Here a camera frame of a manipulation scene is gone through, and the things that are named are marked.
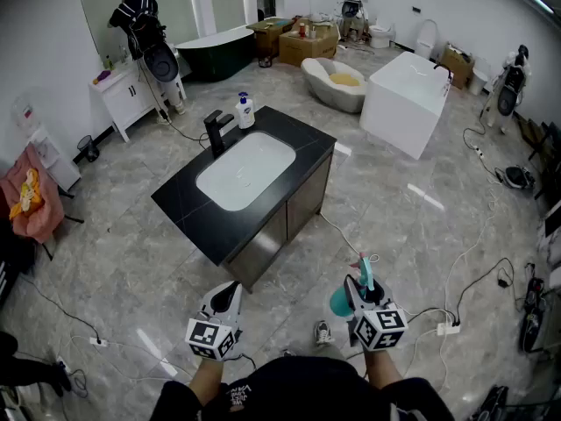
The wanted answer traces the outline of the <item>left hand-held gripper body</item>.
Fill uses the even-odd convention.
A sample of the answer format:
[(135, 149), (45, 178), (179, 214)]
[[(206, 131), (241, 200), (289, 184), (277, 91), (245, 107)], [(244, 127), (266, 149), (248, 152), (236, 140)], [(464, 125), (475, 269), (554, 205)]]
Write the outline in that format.
[(203, 359), (226, 361), (235, 355), (241, 336), (240, 309), (216, 312), (203, 307), (188, 321), (185, 341), (193, 354)]

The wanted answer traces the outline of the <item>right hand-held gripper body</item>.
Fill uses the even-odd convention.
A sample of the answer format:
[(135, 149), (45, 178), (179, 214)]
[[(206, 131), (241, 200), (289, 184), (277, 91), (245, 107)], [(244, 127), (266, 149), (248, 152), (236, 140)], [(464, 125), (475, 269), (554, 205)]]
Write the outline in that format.
[(405, 312), (395, 303), (358, 309), (349, 323), (350, 344), (367, 352), (387, 350), (397, 346), (407, 329)]

